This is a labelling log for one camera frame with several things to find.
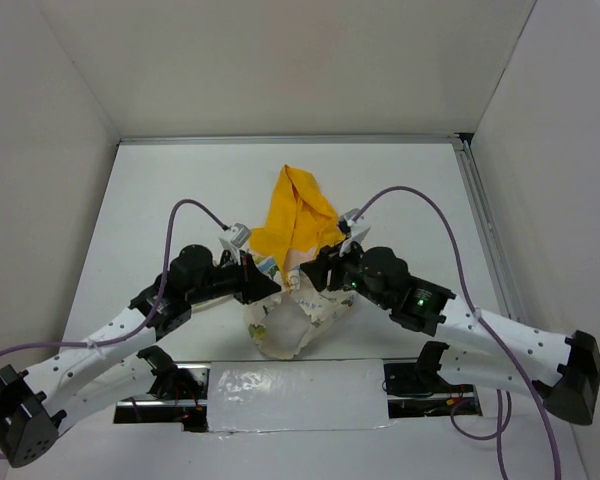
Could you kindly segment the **yellow and white kids jacket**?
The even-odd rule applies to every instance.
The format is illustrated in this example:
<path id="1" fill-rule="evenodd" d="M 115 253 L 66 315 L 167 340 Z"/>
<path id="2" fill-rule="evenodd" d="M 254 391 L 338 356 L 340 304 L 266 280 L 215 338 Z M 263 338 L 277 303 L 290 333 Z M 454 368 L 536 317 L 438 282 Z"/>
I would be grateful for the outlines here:
<path id="1" fill-rule="evenodd" d="M 279 293 L 248 305 L 243 315 L 265 357 L 295 358 L 351 311 L 356 294 L 318 292 L 300 270 L 322 247 L 344 239 L 338 219 L 311 173 L 281 168 L 265 225 L 253 231 L 248 248 L 259 271 L 281 286 Z"/>

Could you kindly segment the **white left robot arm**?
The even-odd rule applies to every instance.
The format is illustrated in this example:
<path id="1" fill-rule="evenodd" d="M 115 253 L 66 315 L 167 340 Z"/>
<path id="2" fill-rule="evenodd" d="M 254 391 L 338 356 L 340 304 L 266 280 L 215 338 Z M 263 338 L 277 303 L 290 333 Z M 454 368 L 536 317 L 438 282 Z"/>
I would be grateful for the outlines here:
<path id="1" fill-rule="evenodd" d="M 22 371 L 0 369 L 1 456 L 24 467 L 82 419 L 129 397 L 164 399 L 179 386 L 198 396 L 197 381 L 158 341 L 184 325 L 197 304 L 231 296 L 247 305 L 280 290 L 244 251 L 225 251 L 215 262 L 206 247 L 185 247 L 153 285 L 76 347 Z"/>

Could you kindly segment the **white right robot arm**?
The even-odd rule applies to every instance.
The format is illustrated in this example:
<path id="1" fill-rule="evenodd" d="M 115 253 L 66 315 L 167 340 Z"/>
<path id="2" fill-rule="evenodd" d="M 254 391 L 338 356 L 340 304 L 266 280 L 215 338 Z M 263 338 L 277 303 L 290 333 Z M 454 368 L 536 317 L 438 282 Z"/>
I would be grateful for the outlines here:
<path id="1" fill-rule="evenodd" d="M 300 267 L 318 291 L 352 290 L 402 328 L 429 336 L 416 362 L 428 392 L 473 384 L 537 398 L 553 416 L 592 424 L 600 387 L 597 340 L 533 328 L 473 309 L 453 291 L 418 278 L 388 247 L 342 253 L 325 247 Z"/>

